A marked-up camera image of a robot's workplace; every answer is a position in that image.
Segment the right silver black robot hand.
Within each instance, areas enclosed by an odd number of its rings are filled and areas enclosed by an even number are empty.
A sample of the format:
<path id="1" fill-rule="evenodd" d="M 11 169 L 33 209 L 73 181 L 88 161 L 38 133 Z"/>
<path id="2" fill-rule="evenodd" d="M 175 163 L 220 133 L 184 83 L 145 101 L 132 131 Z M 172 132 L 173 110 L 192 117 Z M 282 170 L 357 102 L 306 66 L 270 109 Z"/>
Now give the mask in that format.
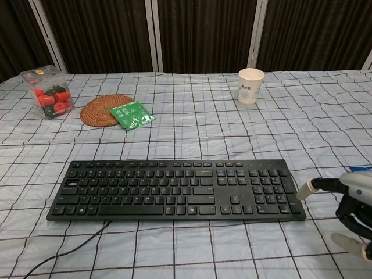
<path id="1" fill-rule="evenodd" d="M 339 178 L 314 178 L 304 183 L 296 198 L 304 200 L 319 190 L 342 194 L 335 214 L 351 232 L 371 240 L 371 171 L 344 173 Z"/>

